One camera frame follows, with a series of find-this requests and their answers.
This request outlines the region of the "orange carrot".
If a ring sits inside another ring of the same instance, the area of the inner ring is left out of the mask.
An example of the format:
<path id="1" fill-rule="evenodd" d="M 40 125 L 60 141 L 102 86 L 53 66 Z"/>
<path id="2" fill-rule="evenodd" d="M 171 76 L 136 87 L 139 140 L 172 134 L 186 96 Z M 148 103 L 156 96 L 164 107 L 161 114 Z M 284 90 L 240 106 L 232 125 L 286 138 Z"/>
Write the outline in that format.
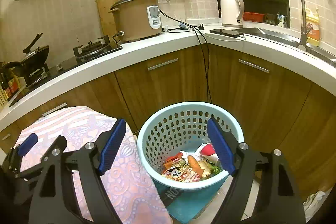
<path id="1" fill-rule="evenodd" d="M 204 170 L 201 168 L 201 166 L 199 165 L 199 163 L 196 161 L 196 159 L 189 155 L 187 157 L 187 160 L 188 160 L 188 163 L 190 165 L 190 167 L 192 168 L 192 170 L 194 172 L 196 172 L 199 176 L 202 177 L 203 173 L 204 173 Z"/>

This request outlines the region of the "yellow woven basket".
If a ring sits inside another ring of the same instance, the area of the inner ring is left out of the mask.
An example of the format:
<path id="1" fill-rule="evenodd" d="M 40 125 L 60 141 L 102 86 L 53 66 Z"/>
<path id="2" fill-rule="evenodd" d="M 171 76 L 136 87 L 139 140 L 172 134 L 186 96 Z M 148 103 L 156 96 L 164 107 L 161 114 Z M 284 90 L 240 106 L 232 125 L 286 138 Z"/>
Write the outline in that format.
<path id="1" fill-rule="evenodd" d="M 6 92 L 3 90 L 2 85 L 0 85 L 0 111 L 7 105 L 7 102 Z"/>

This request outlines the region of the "colourful snack wrapper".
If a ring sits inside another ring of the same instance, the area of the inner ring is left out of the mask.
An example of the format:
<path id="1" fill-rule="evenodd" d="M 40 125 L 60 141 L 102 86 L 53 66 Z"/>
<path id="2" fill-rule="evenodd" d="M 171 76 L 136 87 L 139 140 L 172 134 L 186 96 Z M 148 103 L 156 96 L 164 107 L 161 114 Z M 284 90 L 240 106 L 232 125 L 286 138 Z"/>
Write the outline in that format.
<path id="1" fill-rule="evenodd" d="M 203 173 L 203 169 L 192 168 L 187 164 L 165 171 L 162 177 L 179 182 L 196 182 L 202 178 Z"/>

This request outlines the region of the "orange peel piece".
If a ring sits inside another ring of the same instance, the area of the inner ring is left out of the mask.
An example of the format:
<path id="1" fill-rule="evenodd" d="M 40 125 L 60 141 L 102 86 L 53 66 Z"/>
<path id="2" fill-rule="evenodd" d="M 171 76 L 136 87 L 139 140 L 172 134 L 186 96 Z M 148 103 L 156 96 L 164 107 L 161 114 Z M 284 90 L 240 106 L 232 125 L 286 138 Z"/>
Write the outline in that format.
<path id="1" fill-rule="evenodd" d="M 202 178 L 208 177 L 212 174 L 211 165 L 208 162 L 200 160 L 198 161 L 198 164 L 200 168 L 203 170 Z"/>

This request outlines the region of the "black smartphone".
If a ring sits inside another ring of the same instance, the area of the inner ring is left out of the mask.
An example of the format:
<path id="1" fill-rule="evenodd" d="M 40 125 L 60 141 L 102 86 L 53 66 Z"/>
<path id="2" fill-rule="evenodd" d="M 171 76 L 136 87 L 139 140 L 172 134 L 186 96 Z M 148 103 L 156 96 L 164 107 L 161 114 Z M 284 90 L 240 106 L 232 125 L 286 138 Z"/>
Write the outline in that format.
<path id="1" fill-rule="evenodd" d="M 239 38 L 240 37 L 240 32 L 234 31 L 234 30 L 224 30 L 224 29 L 213 29 L 210 30 L 210 33 L 212 34 L 218 34 L 218 35 L 224 35 L 228 36 L 231 38 Z"/>

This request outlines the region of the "yellow dish soap bottle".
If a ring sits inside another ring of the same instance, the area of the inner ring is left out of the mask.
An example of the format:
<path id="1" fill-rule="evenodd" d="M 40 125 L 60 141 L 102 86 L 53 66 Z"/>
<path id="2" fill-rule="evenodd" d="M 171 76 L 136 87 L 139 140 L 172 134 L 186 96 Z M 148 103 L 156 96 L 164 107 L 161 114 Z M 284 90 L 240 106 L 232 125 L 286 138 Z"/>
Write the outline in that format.
<path id="1" fill-rule="evenodd" d="M 307 33 L 307 41 L 313 46 L 319 46 L 320 41 L 320 26 L 319 26 L 318 9 L 313 12 L 306 8 L 306 26 L 309 32 Z"/>

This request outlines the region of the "red container on counter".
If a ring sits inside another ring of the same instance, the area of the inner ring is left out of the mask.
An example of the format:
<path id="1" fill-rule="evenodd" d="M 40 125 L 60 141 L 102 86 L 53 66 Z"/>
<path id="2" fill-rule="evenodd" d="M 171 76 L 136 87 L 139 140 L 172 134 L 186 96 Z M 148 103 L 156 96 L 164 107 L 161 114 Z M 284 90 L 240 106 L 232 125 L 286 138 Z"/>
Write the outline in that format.
<path id="1" fill-rule="evenodd" d="M 261 23 L 264 20 L 265 14 L 260 14 L 256 12 L 244 12 L 243 14 L 243 20 L 249 21 L 249 22 L 257 22 Z"/>

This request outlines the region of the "beige rice cooker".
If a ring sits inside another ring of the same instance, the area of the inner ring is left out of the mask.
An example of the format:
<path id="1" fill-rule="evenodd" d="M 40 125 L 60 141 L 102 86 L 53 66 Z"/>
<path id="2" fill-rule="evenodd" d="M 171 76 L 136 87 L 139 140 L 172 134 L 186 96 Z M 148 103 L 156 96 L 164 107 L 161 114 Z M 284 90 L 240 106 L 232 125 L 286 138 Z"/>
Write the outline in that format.
<path id="1" fill-rule="evenodd" d="M 110 7 L 121 43 L 135 42 L 162 33 L 158 0 L 119 0 Z"/>

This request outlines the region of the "dark sauce bottle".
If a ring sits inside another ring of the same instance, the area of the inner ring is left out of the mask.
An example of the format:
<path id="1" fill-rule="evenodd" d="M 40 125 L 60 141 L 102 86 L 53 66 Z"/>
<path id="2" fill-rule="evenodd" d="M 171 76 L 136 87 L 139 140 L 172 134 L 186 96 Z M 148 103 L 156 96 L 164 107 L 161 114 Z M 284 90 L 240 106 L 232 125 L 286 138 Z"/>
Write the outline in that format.
<path id="1" fill-rule="evenodd" d="M 12 94 L 11 94 L 11 90 L 8 85 L 8 82 L 6 80 L 6 77 L 5 77 L 5 70 L 2 65 L 0 68 L 0 72 L 1 72 L 1 86 L 2 86 L 3 91 L 5 92 L 7 101 L 9 101 L 12 98 Z"/>
<path id="2" fill-rule="evenodd" d="M 6 69 L 6 77 L 7 77 L 7 83 L 11 90 L 11 94 L 17 93 L 19 90 L 18 83 L 10 69 Z"/>

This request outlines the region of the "light blue trash basket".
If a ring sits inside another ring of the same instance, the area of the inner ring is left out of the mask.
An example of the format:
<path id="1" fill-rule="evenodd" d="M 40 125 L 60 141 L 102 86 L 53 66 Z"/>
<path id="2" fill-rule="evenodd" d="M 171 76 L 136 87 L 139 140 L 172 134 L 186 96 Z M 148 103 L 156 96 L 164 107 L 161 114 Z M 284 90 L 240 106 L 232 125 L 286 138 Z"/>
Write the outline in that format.
<path id="1" fill-rule="evenodd" d="M 173 182 L 162 176 L 163 163 L 184 151 L 194 153 L 211 140 L 207 122 L 215 118 L 221 128 L 244 141 L 238 121 L 223 108 L 206 102 L 182 102 L 154 113 L 142 126 L 137 148 L 139 158 L 153 179 L 169 215 L 180 223 L 198 217 L 218 193 L 229 174 L 226 170 L 199 182 Z"/>

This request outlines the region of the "paper instant noodle cup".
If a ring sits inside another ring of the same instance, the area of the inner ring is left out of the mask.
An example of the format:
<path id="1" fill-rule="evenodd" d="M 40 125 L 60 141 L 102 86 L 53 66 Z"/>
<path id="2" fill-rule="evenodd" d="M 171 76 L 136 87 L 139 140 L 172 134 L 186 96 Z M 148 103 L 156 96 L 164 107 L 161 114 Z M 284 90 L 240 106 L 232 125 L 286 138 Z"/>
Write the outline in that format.
<path id="1" fill-rule="evenodd" d="M 202 158 L 208 160 L 210 163 L 215 166 L 220 166 L 220 161 L 217 153 L 214 150 L 214 147 L 211 143 L 202 144 L 200 146 L 199 154 Z"/>

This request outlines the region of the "black gas stove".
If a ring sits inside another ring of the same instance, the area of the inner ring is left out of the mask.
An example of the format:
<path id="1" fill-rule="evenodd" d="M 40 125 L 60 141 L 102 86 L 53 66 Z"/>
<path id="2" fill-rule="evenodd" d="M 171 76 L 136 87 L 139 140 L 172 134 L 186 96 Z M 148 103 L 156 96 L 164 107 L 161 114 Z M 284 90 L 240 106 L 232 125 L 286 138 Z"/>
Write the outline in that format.
<path id="1" fill-rule="evenodd" d="M 26 87 L 18 93 L 15 99 L 9 104 L 13 107 L 23 97 L 37 89 L 38 87 L 46 84 L 50 80 L 70 71 L 80 65 L 99 57 L 108 55 L 110 53 L 122 50 L 122 46 L 117 40 L 113 39 L 110 42 L 108 35 L 98 38 L 97 42 L 89 42 L 87 45 L 80 45 L 73 48 L 74 57 L 62 61 L 61 63 L 49 68 L 46 63 L 41 65 L 40 68 L 35 69 L 27 76 L 23 77 L 26 82 Z"/>

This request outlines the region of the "black wok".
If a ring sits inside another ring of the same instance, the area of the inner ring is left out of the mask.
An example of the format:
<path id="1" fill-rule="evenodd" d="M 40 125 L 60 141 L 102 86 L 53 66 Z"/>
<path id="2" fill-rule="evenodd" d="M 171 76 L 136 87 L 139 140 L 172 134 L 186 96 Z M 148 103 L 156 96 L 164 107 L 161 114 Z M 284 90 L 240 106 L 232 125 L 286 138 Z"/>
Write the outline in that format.
<path id="1" fill-rule="evenodd" d="M 32 48 L 42 35 L 42 33 L 37 34 L 33 41 L 23 50 L 25 56 L 21 61 L 6 63 L 3 69 L 11 69 L 18 77 L 29 77 L 36 70 L 41 69 L 46 63 L 50 48 L 48 45 L 37 47 L 35 50 L 32 50 Z"/>

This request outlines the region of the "steel sink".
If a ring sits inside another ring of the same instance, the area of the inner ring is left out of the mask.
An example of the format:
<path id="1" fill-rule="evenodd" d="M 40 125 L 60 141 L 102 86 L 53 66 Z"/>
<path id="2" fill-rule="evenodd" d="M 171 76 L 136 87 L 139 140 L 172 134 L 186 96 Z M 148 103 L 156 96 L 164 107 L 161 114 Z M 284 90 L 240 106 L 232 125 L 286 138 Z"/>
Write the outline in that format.
<path id="1" fill-rule="evenodd" d="M 298 48 L 299 46 L 299 38 L 295 38 L 294 36 L 262 28 L 257 27 L 237 28 L 234 29 L 234 31 L 240 32 L 242 34 L 256 36 L 258 38 L 266 39 L 274 43 L 284 44 L 295 48 Z M 326 62 L 327 64 L 335 68 L 335 55 L 320 47 L 313 46 L 312 44 L 309 43 L 306 44 L 305 48 L 307 53 L 312 54 L 313 56 L 321 59 L 322 61 Z"/>

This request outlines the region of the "white polka dot wrapper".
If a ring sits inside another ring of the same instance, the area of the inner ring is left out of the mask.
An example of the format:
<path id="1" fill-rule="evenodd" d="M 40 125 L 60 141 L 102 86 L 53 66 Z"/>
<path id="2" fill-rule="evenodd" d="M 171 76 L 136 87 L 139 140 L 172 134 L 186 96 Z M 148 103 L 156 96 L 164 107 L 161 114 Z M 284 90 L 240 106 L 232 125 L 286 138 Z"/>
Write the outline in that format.
<path id="1" fill-rule="evenodd" d="M 201 150 L 205 147 L 205 144 L 201 144 L 195 151 L 181 151 L 182 158 L 188 162 L 188 156 L 192 156 L 196 161 L 204 160 L 205 158 L 201 155 Z"/>

